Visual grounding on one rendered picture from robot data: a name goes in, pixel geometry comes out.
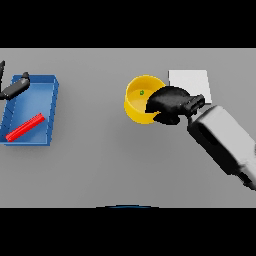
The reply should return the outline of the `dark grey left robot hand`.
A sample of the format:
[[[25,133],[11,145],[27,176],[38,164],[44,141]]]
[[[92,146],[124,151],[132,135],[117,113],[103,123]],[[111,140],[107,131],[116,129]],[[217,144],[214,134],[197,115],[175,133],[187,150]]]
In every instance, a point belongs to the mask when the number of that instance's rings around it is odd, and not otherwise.
[[[0,62],[0,100],[12,100],[30,87],[30,77],[28,72],[24,72],[19,80],[1,90],[4,67],[5,61],[2,60]]]

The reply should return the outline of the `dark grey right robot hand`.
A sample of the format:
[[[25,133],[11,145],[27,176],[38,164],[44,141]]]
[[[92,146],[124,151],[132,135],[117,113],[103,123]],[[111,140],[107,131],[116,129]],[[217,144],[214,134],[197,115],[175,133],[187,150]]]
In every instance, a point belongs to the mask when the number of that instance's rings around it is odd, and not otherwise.
[[[202,94],[192,96],[185,89],[165,86],[155,91],[147,100],[146,113],[155,113],[154,121],[165,125],[177,125],[180,115],[190,118],[205,105]]]

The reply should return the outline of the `yellow bowl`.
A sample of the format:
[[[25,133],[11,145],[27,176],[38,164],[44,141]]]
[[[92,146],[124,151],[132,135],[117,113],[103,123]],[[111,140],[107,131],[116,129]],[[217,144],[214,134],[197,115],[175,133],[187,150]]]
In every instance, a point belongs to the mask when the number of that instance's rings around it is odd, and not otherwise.
[[[146,113],[148,98],[165,84],[157,77],[151,75],[141,75],[133,78],[126,87],[124,96],[124,110],[127,116],[139,124],[151,124],[157,112]]]

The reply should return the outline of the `pale square measuring scale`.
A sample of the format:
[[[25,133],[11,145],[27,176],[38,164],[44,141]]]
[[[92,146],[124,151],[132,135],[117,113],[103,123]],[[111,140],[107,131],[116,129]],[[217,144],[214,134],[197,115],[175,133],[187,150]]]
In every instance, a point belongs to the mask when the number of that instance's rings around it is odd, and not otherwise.
[[[206,70],[169,70],[168,79],[170,86],[180,87],[193,96],[202,94],[207,105],[212,103]]]

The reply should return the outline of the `red beaker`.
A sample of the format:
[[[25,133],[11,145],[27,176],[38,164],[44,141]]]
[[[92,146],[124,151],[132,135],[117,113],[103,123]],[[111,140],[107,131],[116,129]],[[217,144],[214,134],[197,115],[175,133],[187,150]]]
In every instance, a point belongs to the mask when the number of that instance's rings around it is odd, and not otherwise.
[[[42,123],[45,120],[45,117],[41,114],[38,113],[37,115],[33,116],[29,120],[25,121],[23,124],[9,132],[5,138],[8,142],[13,142],[19,137],[23,136],[26,134],[28,131],[32,130],[35,128],[37,125]]]

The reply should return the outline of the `blue tray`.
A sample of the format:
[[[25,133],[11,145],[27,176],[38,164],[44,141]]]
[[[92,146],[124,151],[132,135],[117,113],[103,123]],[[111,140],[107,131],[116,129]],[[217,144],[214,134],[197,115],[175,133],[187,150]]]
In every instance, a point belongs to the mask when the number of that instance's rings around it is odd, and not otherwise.
[[[52,140],[59,83],[55,75],[31,75],[30,87],[5,103],[0,121],[0,144],[6,146],[49,146]],[[8,142],[5,136],[41,113],[45,120],[30,131]]]

